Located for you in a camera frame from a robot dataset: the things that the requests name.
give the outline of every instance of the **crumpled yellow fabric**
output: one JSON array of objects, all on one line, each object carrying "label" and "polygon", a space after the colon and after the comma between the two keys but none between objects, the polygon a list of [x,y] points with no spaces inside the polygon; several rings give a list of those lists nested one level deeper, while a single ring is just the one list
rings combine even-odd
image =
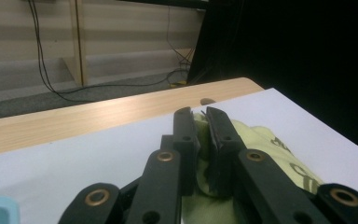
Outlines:
[{"label": "crumpled yellow fabric", "polygon": [[[232,198],[214,197],[204,175],[208,167],[210,133],[207,119],[194,114],[200,141],[197,179],[200,190],[192,196],[182,198],[182,219],[185,224],[237,224]],[[289,148],[266,127],[248,127],[232,120],[235,130],[249,149],[262,150],[270,155],[290,179],[300,188],[313,194],[323,183],[304,163],[299,161]]]}]

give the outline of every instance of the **cable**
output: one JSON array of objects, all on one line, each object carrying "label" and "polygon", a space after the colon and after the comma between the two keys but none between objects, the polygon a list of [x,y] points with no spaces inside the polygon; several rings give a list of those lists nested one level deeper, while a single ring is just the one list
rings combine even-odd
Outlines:
[{"label": "cable", "polygon": [[165,78],[163,78],[160,81],[154,82],[154,83],[137,84],[137,85],[132,85],[132,84],[100,84],[100,85],[93,85],[93,86],[83,87],[83,88],[79,88],[79,89],[72,90],[72,91],[56,91],[53,88],[53,86],[51,85],[51,82],[50,82],[50,80],[48,78],[48,70],[47,70],[46,65],[45,65],[44,53],[43,53],[43,48],[42,48],[42,43],[41,43],[41,38],[40,38],[39,19],[38,19],[38,15],[37,15],[36,5],[34,3],[34,0],[28,0],[28,3],[29,3],[29,6],[30,6],[30,9],[31,9],[31,12],[32,12],[33,20],[34,20],[34,31],[35,31],[35,35],[36,35],[37,59],[38,59],[39,75],[40,75],[44,85],[46,86],[46,88],[48,88],[49,91],[57,94],[63,100],[70,101],[70,102],[78,102],[78,103],[94,102],[94,101],[89,101],[89,100],[68,99],[68,98],[64,97],[63,94],[70,94],[70,93],[83,91],[83,90],[87,90],[87,89],[93,89],[93,88],[97,88],[97,87],[98,88],[101,88],[101,87],[147,87],[147,86],[158,85],[159,83],[162,83],[162,82],[165,82],[165,81],[167,81],[169,85],[172,85],[172,83],[169,81],[169,78],[173,74],[175,74],[177,72],[186,71],[186,69],[182,69],[182,68],[175,69],[175,70],[171,71],[170,73],[168,73]]}]

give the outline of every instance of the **wooden table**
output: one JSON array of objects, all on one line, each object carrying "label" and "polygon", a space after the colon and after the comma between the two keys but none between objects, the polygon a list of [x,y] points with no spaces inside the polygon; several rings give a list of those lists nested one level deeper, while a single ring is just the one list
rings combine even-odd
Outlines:
[{"label": "wooden table", "polygon": [[4,118],[0,119],[0,153],[199,106],[203,98],[220,102],[262,90],[252,80],[240,77]]}]

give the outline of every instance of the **white paper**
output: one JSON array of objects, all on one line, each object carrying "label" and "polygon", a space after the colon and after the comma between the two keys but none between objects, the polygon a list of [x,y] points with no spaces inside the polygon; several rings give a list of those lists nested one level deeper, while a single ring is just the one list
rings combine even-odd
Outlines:
[{"label": "white paper", "polygon": [[[270,128],[325,183],[358,190],[358,146],[270,89],[210,105],[248,126]],[[193,112],[205,107],[193,108]],[[0,195],[20,206],[21,223],[57,223],[83,188],[119,188],[139,177],[173,115],[0,154]]]}]

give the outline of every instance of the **gray carpet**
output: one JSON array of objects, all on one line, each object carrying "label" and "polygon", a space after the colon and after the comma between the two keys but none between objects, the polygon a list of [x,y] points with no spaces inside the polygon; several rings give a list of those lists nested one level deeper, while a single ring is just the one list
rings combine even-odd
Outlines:
[{"label": "gray carpet", "polygon": [[98,102],[153,91],[163,91],[170,88],[169,81],[173,83],[176,81],[184,80],[186,78],[185,73],[177,72],[171,74],[168,80],[164,80],[167,78],[167,75],[168,74],[159,74],[147,77],[123,79],[104,83],[104,86],[87,88],[85,90],[76,91],[69,94],[62,94],[62,96],[67,99],[82,102],[64,100],[53,92],[40,93],[37,95],[0,101],[0,118],[67,107],[71,105],[87,104],[90,102]]}]

